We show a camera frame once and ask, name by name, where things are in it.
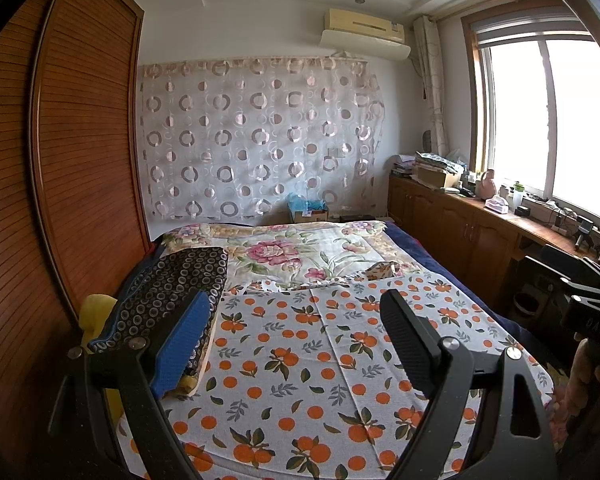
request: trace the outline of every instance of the pink jug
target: pink jug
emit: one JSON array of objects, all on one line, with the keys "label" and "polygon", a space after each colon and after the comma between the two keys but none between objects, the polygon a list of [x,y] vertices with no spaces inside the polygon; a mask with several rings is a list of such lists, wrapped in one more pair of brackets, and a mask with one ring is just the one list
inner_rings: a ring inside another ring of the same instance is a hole
[{"label": "pink jug", "polygon": [[478,198],[487,200],[497,193],[496,183],[493,181],[494,171],[487,170],[482,174],[481,179],[475,185],[475,195]]}]

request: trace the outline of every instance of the window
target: window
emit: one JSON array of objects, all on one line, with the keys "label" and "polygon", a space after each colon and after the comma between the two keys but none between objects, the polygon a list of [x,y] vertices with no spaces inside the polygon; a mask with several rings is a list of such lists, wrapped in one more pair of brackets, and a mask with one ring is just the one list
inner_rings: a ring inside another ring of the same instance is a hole
[{"label": "window", "polygon": [[472,24],[486,165],[600,226],[600,48],[563,8]]}]

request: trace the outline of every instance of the sheer curtain with circles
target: sheer curtain with circles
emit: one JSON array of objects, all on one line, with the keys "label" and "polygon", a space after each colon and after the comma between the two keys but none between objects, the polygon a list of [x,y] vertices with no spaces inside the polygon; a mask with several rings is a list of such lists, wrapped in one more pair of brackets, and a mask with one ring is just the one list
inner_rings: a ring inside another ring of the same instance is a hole
[{"label": "sheer curtain with circles", "polygon": [[372,212],[384,104],[368,62],[276,57],[141,67],[147,216],[237,221],[297,193]]}]

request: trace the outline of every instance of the screw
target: screw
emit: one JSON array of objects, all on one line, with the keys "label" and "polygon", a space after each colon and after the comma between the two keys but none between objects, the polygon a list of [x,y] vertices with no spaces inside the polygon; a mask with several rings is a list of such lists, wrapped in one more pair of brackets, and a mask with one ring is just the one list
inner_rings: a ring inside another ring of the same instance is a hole
[{"label": "screw", "polygon": [[144,337],[135,337],[130,339],[128,344],[132,350],[141,350],[146,346],[146,339]]},{"label": "screw", "polygon": [[510,346],[507,348],[507,355],[514,360],[518,360],[522,357],[522,352],[518,350],[515,346]]},{"label": "screw", "polygon": [[77,359],[81,355],[82,355],[82,347],[81,346],[74,346],[66,353],[66,356],[69,359]]},{"label": "screw", "polygon": [[442,346],[447,350],[458,350],[460,342],[455,337],[444,337],[442,339]]}]

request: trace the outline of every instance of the window pane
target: window pane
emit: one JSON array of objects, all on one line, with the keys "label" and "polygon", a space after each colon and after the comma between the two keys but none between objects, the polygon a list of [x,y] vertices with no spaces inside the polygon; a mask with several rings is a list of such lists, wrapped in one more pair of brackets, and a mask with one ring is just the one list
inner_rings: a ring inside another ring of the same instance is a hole
[{"label": "window pane", "polygon": [[600,217],[600,47],[593,41],[546,44],[558,113],[554,196]]},{"label": "window pane", "polygon": [[544,190],[549,149],[546,79],[535,41],[491,47],[496,179]]}]

